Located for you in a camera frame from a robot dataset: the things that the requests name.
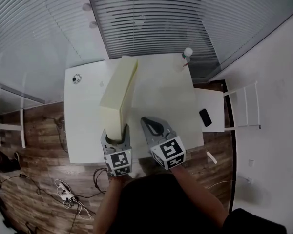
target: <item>power strip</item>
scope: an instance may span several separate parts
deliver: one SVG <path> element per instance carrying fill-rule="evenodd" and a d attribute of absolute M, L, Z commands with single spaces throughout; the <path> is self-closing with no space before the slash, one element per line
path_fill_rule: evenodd
<path fill-rule="evenodd" d="M 59 192 L 59 196 L 63 201 L 70 200 L 74 195 L 62 184 L 59 183 L 58 190 L 62 189 L 62 192 Z"/>

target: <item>table surface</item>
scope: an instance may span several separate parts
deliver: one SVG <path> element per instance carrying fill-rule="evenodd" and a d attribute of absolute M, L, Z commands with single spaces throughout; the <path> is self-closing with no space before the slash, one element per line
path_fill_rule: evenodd
<path fill-rule="evenodd" d="M 178 54 L 138 56 L 137 79 L 128 117 L 133 158 L 149 157 L 140 125 L 143 116 L 166 120 L 186 149 L 204 145 L 196 98 L 188 67 L 175 71 Z M 71 163 L 104 163 L 99 102 L 119 59 L 70 68 L 65 73 L 64 113 Z M 75 74 L 81 82 L 73 84 Z"/>
<path fill-rule="evenodd" d="M 211 125 L 206 127 L 200 117 L 202 132 L 225 131 L 224 93 L 220 91 L 195 88 L 197 112 L 206 109 L 211 119 Z"/>

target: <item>smartphone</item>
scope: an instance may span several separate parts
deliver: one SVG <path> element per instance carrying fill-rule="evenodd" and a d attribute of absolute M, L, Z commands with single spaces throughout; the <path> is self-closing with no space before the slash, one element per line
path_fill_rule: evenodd
<path fill-rule="evenodd" d="M 209 114 L 205 108 L 200 111 L 200 116 L 201 116 L 202 121 L 206 127 L 211 125 L 211 119 L 210 119 Z"/>

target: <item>black shirt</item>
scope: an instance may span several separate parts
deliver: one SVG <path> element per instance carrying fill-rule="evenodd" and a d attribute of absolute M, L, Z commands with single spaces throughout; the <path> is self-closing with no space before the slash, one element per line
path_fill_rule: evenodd
<path fill-rule="evenodd" d="M 237 209 L 220 230 L 193 205 L 171 174 L 151 175 L 126 185 L 116 219 L 108 231 L 109 234 L 255 232 L 285 234 L 286 229 Z"/>

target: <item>cable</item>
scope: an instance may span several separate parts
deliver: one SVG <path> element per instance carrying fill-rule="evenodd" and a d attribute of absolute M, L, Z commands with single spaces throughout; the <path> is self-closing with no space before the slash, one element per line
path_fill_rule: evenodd
<path fill-rule="evenodd" d="M 94 194 L 94 195 L 92 195 L 92 196 L 89 196 L 89 197 L 85 197 L 85 196 L 81 196 L 81 195 L 76 195 L 76 197 L 91 198 L 91 197 L 97 196 L 97 195 L 99 195 L 99 194 L 101 194 L 101 192 L 99 192 L 99 193 L 97 193 L 97 194 Z"/>
<path fill-rule="evenodd" d="M 100 189 L 100 187 L 98 186 L 98 177 L 100 176 L 100 174 L 101 174 L 103 171 L 105 171 L 105 172 L 108 174 L 108 169 L 107 169 L 107 168 L 98 168 L 98 169 L 96 169 L 96 170 L 94 171 L 94 173 L 93 173 L 93 183 L 94 183 L 95 188 L 97 188 L 97 189 L 99 190 L 100 193 L 105 194 L 106 191 L 102 191 L 102 190 Z"/>
<path fill-rule="evenodd" d="M 68 153 L 68 150 L 64 147 L 64 144 L 63 144 L 65 140 L 64 140 L 63 142 L 61 141 L 61 133 L 60 133 L 60 129 L 62 129 L 62 124 L 59 123 L 55 118 L 52 118 L 52 117 L 43 117 L 43 119 L 52 119 L 52 120 L 53 120 L 54 124 L 56 125 L 57 131 L 58 131 L 58 137 L 59 137 L 60 145 L 61 145 L 62 149 L 63 149 L 66 153 Z"/>
<path fill-rule="evenodd" d="M 76 214 L 75 214 L 75 217 L 74 217 L 74 220 L 73 220 L 72 226 L 71 226 L 71 228 L 70 228 L 70 230 L 69 230 L 69 233 L 68 233 L 68 234 L 70 234 L 70 233 L 71 233 L 71 231 L 72 231 L 72 228 L 73 228 L 73 226 L 74 226 L 74 223 L 75 223 L 75 220 L 76 220 L 76 217 L 77 217 L 78 208 L 79 208 L 79 205 L 77 205 L 77 211 L 76 211 Z"/>
<path fill-rule="evenodd" d="M 105 168 L 99 168 L 99 169 L 97 169 L 97 170 L 98 170 L 98 171 L 101 170 L 101 172 L 103 172 L 103 171 L 106 171 L 106 172 L 107 172 L 107 169 L 105 169 Z M 74 220 L 73 220 L 72 226 L 71 226 L 71 228 L 70 228 L 70 230 L 69 230 L 69 234 L 71 233 L 71 231 L 72 231 L 72 229 L 73 229 L 73 226 L 74 226 L 74 223 L 75 223 L 75 220 L 76 220 L 77 214 L 78 214 L 78 216 L 79 216 L 80 218 L 82 218 L 82 219 L 84 219 L 84 220 L 91 220 L 91 219 L 93 218 L 93 217 L 91 216 L 90 213 L 96 214 L 95 212 L 93 212 L 93 211 L 91 211 L 91 210 L 88 210 L 87 207 L 86 207 L 84 204 L 82 204 L 82 203 L 78 200 L 78 198 L 77 198 L 77 197 L 84 197 L 84 196 L 74 196 L 74 197 L 71 198 L 70 200 L 66 200 L 66 201 L 64 201 L 64 202 L 60 202 L 60 201 L 57 200 L 53 195 L 47 193 L 44 189 L 41 189 L 41 188 L 35 183 L 35 181 L 34 181 L 32 178 L 30 178 L 30 177 L 28 177 L 28 176 L 26 176 L 26 175 L 24 175 L 24 174 L 19 174 L 18 176 L 13 176 L 13 177 L 7 178 L 7 179 L 5 179 L 4 181 L 1 181 L 1 178 L 0 178 L 0 190 L 1 190 L 1 188 L 2 188 L 2 183 L 4 183 L 4 182 L 7 181 L 7 180 L 10 180 L 10 179 L 12 179 L 12 178 L 15 178 L 15 177 L 21 177 L 21 178 L 28 178 L 28 179 L 30 179 L 30 180 L 33 182 L 33 184 L 37 187 L 37 189 L 36 189 L 36 193 L 37 193 L 38 195 L 41 195 L 41 192 L 44 192 L 45 194 L 47 194 L 47 195 L 49 195 L 50 197 L 52 197 L 52 199 L 54 199 L 55 201 L 57 201 L 57 202 L 60 203 L 60 204 L 63 204 L 64 206 L 65 206 L 65 202 L 68 202 L 69 205 L 66 205 L 67 208 L 71 208 L 71 207 L 73 207 L 73 206 L 75 205 L 75 202 L 77 203 L 76 214 L 75 214 L 75 217 L 74 217 Z M 69 189 L 69 191 L 70 191 L 70 193 L 72 194 L 71 189 L 70 189 L 70 187 L 69 187 L 69 184 L 67 184 L 66 182 L 64 182 L 64 181 L 62 181 L 62 180 L 60 180 L 60 179 L 55 179 L 55 180 L 54 180 L 54 183 L 56 184 L 56 186 L 57 186 L 58 188 L 59 188 L 59 186 L 58 186 L 58 184 L 56 183 L 56 181 L 60 181 L 60 182 L 62 182 L 62 183 L 64 183 L 64 184 L 66 184 L 67 187 L 68 187 L 68 189 Z M 98 194 L 101 194 L 102 192 L 101 192 L 100 189 L 99 189 L 99 191 L 100 191 L 100 192 L 97 193 L 97 194 L 95 194 L 95 195 L 92 195 L 92 196 L 90 196 L 90 197 L 84 197 L 84 198 L 91 198 L 91 197 L 93 197 L 93 196 L 96 196 L 96 195 L 98 195 Z M 85 211 L 87 212 L 89 218 L 84 218 L 84 217 L 82 217 L 82 216 L 80 215 L 80 212 L 82 211 L 83 208 L 84 208 Z"/>
<path fill-rule="evenodd" d="M 224 183 L 224 182 L 236 182 L 236 180 L 226 180 L 226 181 L 221 181 L 221 182 L 216 183 L 216 184 L 214 184 L 214 185 L 218 185 L 218 184 L 221 184 L 221 183 Z"/>

